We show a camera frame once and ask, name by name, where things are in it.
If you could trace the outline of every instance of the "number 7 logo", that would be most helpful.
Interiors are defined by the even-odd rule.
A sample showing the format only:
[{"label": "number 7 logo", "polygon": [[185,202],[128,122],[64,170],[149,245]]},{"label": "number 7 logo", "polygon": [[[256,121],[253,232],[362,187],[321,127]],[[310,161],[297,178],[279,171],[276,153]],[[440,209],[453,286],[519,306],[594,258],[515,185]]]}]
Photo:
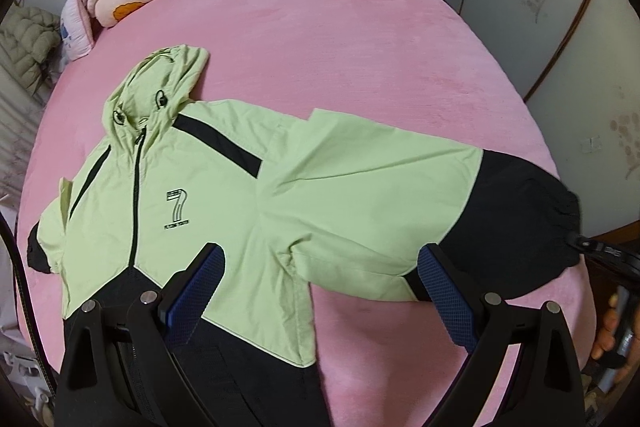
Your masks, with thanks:
[{"label": "number 7 logo", "polygon": [[[174,221],[173,227],[177,227],[178,225],[185,225],[186,223],[188,223],[189,222],[188,220],[186,222],[184,222],[184,223],[181,223],[181,221],[182,221],[182,208],[184,207],[184,202],[187,200],[187,191],[184,190],[183,188],[178,188],[177,190],[170,190],[166,194],[166,200],[167,201],[175,200],[174,215],[173,215],[173,221]],[[165,225],[164,227],[166,229],[167,228],[173,228],[171,225]]]}]

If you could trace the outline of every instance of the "black zipper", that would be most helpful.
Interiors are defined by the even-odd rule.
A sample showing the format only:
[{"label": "black zipper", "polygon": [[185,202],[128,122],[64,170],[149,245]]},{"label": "black zipper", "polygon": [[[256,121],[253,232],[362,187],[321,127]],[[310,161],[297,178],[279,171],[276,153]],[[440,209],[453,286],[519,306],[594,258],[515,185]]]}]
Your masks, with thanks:
[{"label": "black zipper", "polygon": [[131,252],[129,253],[129,267],[133,267],[136,260],[136,252],[138,251],[138,204],[140,202],[140,154],[142,146],[145,143],[146,127],[140,132],[136,138],[135,145],[138,146],[136,154],[136,166],[133,173],[133,234],[131,237]]}]

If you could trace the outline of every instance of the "printed number 7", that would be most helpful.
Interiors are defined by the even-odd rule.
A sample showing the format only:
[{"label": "printed number 7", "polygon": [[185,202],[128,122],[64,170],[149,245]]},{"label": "printed number 7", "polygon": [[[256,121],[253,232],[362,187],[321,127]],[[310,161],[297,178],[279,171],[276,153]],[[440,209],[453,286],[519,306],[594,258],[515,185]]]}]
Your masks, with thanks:
[{"label": "printed number 7", "polygon": [[175,201],[174,206],[174,223],[182,220],[182,207],[184,206],[184,202],[187,200],[187,191],[182,188],[178,188],[178,190],[171,190],[166,194],[167,201]]}]

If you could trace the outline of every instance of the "hood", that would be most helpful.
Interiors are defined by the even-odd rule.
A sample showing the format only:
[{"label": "hood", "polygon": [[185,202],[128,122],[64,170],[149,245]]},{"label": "hood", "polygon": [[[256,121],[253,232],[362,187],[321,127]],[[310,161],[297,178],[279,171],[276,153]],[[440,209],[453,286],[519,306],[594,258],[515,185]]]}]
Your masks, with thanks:
[{"label": "hood", "polygon": [[142,60],[104,104],[102,124],[114,148],[132,151],[146,131],[145,148],[175,120],[204,69],[209,52],[182,44]]}]

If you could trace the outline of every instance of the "pink bed sheet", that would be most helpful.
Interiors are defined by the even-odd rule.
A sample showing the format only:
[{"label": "pink bed sheet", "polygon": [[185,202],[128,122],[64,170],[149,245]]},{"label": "pink bed sheet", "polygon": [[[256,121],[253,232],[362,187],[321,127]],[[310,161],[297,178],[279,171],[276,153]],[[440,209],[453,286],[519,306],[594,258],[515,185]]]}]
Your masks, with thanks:
[{"label": "pink bed sheet", "polygon": [[[105,30],[53,92],[26,176],[18,240],[103,136],[102,104],[139,60],[174,44],[211,53],[195,98],[238,98],[299,117],[315,107],[510,153],[556,173],[498,64],[441,0],[155,0]],[[61,284],[28,270],[47,354],[63,356]],[[462,365],[430,303],[380,303],[312,288],[319,363],[335,427],[417,427]],[[593,342],[583,264],[517,299],[562,305],[580,363]],[[508,382],[509,353],[478,425]]]}]

